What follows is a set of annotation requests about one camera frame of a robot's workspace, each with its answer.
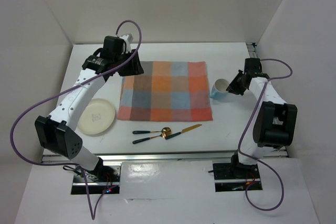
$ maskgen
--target checkered placemat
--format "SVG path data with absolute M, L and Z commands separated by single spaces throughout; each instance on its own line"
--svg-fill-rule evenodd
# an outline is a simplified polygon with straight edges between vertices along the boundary
M 142 61 L 144 74 L 124 77 L 119 120 L 211 121 L 205 62 Z

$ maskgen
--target cup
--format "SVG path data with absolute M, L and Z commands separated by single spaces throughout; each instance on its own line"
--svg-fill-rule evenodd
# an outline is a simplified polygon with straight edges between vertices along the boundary
M 230 83 L 225 79 L 218 79 L 215 81 L 211 89 L 210 98 L 214 100 L 222 100 L 225 95 L 228 93 L 226 91 L 227 87 L 229 87 Z

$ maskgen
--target gold knife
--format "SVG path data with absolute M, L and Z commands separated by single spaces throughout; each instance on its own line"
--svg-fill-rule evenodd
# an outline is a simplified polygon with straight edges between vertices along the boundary
M 177 132 L 175 134 L 166 136 L 165 139 L 166 140 L 171 139 L 172 137 L 178 136 L 178 135 L 180 135 L 180 134 L 182 134 L 184 132 L 187 132 L 187 131 L 191 131 L 191 130 L 193 130 L 193 129 L 197 128 L 197 127 L 200 127 L 200 126 L 202 126 L 202 125 L 201 124 L 196 124 L 196 125 L 190 126 L 188 128 L 183 129 L 181 132 Z

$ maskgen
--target white wall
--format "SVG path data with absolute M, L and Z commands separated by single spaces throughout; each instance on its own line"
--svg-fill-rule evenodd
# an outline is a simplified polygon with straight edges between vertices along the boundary
M 14 223 L 31 166 L 9 144 L 13 121 L 27 107 L 60 89 L 71 44 L 43 0 L 0 0 L 0 222 Z M 34 120 L 55 103 L 36 109 L 15 138 L 27 157 L 41 157 Z
M 281 0 L 47 0 L 75 44 L 101 43 L 130 18 L 145 42 L 257 42 Z M 136 33 L 130 25 L 125 31 Z
M 301 160 L 320 222 L 335 223 L 336 0 L 283 0 L 257 53 L 293 67 L 293 77 L 274 82 L 299 110 L 291 150 Z M 286 72 L 278 64 L 267 67 L 272 76 Z

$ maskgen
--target spoon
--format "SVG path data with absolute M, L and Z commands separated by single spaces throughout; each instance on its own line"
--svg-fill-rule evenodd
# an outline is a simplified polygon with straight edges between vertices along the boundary
M 169 127 L 165 127 L 161 130 L 161 134 L 158 136 L 151 136 L 151 137 L 146 137 L 146 138 L 142 138 L 142 139 L 138 139 L 138 140 L 134 140 L 132 143 L 133 144 L 137 144 L 137 143 L 141 143 L 143 141 L 147 141 L 149 139 L 155 138 L 155 137 L 163 137 L 165 138 L 166 136 L 169 136 L 170 134 L 172 134 L 172 130 Z

